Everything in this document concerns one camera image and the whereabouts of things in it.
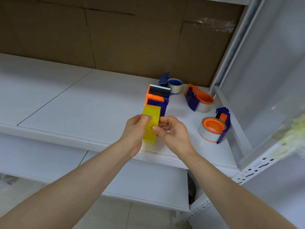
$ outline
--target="white floor tile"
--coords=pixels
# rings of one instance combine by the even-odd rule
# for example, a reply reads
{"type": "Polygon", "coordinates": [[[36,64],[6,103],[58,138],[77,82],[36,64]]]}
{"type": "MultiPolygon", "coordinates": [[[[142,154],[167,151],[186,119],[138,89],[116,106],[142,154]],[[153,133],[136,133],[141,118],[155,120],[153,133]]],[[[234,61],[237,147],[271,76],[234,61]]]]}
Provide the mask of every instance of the white floor tile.
{"type": "MultiPolygon", "coordinates": [[[[126,229],[169,229],[175,212],[163,208],[132,202],[126,229]]],[[[175,228],[192,228],[188,223],[175,228]]]]}
{"type": "Polygon", "coordinates": [[[42,185],[43,183],[41,182],[24,178],[18,179],[12,186],[0,194],[0,217],[40,190],[42,185]]]}
{"type": "Polygon", "coordinates": [[[101,196],[74,229],[125,229],[131,202],[101,196]]]}

